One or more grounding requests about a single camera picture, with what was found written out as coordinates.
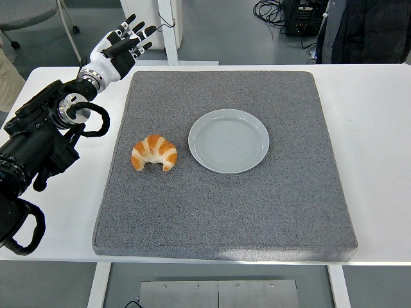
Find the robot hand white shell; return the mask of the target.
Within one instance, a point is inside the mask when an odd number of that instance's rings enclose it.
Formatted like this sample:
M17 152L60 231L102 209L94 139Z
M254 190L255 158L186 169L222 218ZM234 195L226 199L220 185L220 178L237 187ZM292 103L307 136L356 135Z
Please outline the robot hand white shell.
M98 90L103 90L130 72L151 48L148 38L157 31L156 26L146 26L143 21L131 28L135 18L132 14L99 41L90 54L90 62L79 70L78 77L91 80Z

